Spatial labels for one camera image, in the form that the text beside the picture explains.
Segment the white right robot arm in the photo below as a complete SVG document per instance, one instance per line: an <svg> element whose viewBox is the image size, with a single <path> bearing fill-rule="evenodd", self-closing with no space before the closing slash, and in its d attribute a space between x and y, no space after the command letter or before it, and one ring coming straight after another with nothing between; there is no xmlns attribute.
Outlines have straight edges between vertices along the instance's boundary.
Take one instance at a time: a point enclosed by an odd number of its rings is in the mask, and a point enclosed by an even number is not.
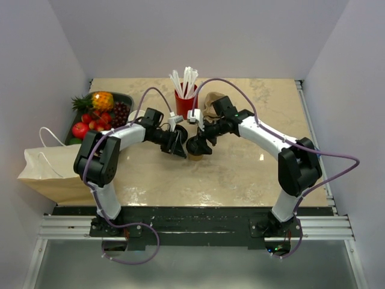
<svg viewBox="0 0 385 289"><path fill-rule="evenodd" d="M299 140L287 137L257 121L251 111L238 111L228 96L212 105L218 116L213 122L205 120L199 109L188 112L188 121L198 126L196 136L186 144L188 152L195 156L210 155L217 137L229 133L251 141L274 157L281 192L271 211L256 227L264 235L282 236L289 230L302 192L313 187L322 176L312 141L306 137Z"/></svg>

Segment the white paper coffee cup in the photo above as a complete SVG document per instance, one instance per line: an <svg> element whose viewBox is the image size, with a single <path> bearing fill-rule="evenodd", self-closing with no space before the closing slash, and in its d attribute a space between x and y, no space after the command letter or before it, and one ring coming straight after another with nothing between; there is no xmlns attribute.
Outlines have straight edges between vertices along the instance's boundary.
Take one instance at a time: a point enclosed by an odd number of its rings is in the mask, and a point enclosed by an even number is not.
<svg viewBox="0 0 385 289"><path fill-rule="evenodd" d="M202 158L203 158L203 155L191 155L191 154L188 155L188 159L190 161L200 161L202 160Z"/></svg>

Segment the dark green fruit tray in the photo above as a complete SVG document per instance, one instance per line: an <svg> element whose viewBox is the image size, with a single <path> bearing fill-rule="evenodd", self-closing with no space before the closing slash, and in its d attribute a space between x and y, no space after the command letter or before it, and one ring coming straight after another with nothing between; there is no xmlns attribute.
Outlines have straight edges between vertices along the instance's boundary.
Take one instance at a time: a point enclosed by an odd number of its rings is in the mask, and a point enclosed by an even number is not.
<svg viewBox="0 0 385 289"><path fill-rule="evenodd" d="M124 102L130 106L132 109L134 107L134 100L129 96L122 93L110 92L113 95L114 103L115 102ZM103 127L101 124L101 114L104 112L100 111L75 111L75 118L72 121L67 136L65 138L64 144L68 145L71 138L74 138L72 135L72 126L78 122L83 122L88 124L90 129L96 129L100 131Z"/></svg>

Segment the brown paper takeout bag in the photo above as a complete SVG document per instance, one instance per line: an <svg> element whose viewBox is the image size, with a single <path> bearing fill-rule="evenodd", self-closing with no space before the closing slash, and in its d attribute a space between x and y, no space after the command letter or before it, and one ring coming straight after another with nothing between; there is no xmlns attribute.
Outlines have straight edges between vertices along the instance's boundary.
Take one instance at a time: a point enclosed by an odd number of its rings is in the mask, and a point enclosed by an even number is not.
<svg viewBox="0 0 385 289"><path fill-rule="evenodd" d="M79 144L25 149L22 183L60 206L95 206L90 189L73 170Z"/></svg>

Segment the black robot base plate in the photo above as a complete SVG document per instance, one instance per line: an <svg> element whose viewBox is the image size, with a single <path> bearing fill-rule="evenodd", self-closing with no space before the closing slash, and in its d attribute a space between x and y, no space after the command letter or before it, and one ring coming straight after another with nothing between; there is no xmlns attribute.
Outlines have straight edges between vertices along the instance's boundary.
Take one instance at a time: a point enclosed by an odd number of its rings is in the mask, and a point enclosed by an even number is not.
<svg viewBox="0 0 385 289"><path fill-rule="evenodd" d="M294 220L278 234L269 236L256 225L269 208L252 207L126 207L114 228L96 215L93 207L56 207L51 216L92 216L90 235L123 237L123 241L102 241L109 249L144 250L146 246L246 247L264 250L303 235L300 221ZM334 216L329 207L304 207L299 216Z"/></svg>

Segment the green lime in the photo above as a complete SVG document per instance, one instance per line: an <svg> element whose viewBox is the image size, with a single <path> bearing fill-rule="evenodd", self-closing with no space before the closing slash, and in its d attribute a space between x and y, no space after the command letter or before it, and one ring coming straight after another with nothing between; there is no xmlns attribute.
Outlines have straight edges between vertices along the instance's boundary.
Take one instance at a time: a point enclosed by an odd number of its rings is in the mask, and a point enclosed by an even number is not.
<svg viewBox="0 0 385 289"><path fill-rule="evenodd" d="M69 141L69 145L80 145L82 143L82 139L80 138L71 138Z"/></svg>

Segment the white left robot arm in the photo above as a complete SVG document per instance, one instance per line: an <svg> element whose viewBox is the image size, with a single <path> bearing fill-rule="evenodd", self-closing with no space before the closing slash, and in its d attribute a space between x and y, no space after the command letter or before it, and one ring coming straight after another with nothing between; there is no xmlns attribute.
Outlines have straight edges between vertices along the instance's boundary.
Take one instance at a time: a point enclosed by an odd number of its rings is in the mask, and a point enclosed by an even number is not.
<svg viewBox="0 0 385 289"><path fill-rule="evenodd" d="M105 219L103 228L111 236L120 235L125 228L125 222L119 218L122 207L113 184L120 152L137 143L149 141L166 154L187 157L183 144L188 133L179 125L183 117L171 112L166 130L161 128L163 117L160 111L148 108L143 116L125 126L104 133L87 133L81 144L73 170L90 188L97 215Z"/></svg>

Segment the red apple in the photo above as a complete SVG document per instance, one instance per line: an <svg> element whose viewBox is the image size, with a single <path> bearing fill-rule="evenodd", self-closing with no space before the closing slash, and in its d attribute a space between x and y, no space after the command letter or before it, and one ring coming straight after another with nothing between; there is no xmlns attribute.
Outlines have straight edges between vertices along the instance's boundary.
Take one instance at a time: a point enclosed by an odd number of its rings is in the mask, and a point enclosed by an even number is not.
<svg viewBox="0 0 385 289"><path fill-rule="evenodd" d="M85 135L88 133L89 129L90 128L89 128L88 124L83 123L83 122L78 122L72 126L72 135L75 138L79 138L79 139L83 140Z"/></svg>

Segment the dark red grape bunch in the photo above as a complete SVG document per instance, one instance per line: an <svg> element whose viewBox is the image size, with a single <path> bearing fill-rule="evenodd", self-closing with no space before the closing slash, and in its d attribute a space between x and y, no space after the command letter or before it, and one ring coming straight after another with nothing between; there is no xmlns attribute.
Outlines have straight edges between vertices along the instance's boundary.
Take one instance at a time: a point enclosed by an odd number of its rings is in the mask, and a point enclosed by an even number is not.
<svg viewBox="0 0 385 289"><path fill-rule="evenodd" d="M100 122L106 130L124 126L127 123L130 109L130 106L124 102L115 102L111 111L101 114Z"/></svg>

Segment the black plastic cup lid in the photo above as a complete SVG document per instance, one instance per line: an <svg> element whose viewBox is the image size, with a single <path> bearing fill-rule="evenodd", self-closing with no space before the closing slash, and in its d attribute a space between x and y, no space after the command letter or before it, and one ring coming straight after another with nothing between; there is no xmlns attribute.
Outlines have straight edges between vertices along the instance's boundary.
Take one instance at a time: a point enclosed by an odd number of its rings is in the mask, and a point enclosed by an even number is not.
<svg viewBox="0 0 385 289"><path fill-rule="evenodd" d="M190 155L201 156L205 153L206 140L199 137L191 137L186 142L186 149Z"/></svg>
<svg viewBox="0 0 385 289"><path fill-rule="evenodd" d="M180 132L181 143L185 144L188 139L188 131L181 125L176 125L175 130Z"/></svg>

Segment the orange pineapple fruit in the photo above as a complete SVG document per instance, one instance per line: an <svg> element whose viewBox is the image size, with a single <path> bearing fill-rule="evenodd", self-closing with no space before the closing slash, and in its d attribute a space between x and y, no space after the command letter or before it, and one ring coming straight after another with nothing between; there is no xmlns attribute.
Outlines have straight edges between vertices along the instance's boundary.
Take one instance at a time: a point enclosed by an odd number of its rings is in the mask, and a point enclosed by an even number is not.
<svg viewBox="0 0 385 289"><path fill-rule="evenodd" d="M86 96L72 98L73 111L109 112L114 108L114 98L110 92L93 92Z"/></svg>

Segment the red ribbed straw cup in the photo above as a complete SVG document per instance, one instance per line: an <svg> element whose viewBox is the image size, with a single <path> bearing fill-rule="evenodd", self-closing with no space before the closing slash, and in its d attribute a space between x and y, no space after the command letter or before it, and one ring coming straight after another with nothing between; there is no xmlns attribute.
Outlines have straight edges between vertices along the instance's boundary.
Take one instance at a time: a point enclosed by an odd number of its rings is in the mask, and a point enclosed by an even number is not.
<svg viewBox="0 0 385 289"><path fill-rule="evenodd" d="M194 98L184 99L180 98L177 90L174 90L174 97L176 103L176 114L183 117L184 120L187 120L187 114L189 110L193 109ZM199 107L199 99L196 100L195 107Z"/></svg>

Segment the brown pulp cup carrier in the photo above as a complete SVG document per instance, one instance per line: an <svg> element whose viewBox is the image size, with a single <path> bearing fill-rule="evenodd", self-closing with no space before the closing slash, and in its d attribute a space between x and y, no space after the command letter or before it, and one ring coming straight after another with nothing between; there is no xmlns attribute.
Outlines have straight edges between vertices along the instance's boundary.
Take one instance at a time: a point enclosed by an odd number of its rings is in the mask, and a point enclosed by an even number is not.
<svg viewBox="0 0 385 289"><path fill-rule="evenodd" d="M219 92L210 92L206 95L206 98L204 101L204 109L202 111L205 121L212 123L215 120L220 118L215 111L213 103L223 97L225 97L225 95Z"/></svg>

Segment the stacked brown paper cups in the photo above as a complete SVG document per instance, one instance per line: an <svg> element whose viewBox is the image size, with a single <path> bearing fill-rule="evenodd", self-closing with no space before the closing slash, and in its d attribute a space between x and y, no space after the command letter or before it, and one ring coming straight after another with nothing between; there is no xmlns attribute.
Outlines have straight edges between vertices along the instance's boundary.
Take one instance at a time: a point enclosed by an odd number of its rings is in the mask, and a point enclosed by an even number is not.
<svg viewBox="0 0 385 289"><path fill-rule="evenodd" d="M135 110L135 111L131 112L131 114L128 117L128 122L131 122L135 119L143 117L145 115L145 113L146 112L144 110Z"/></svg>

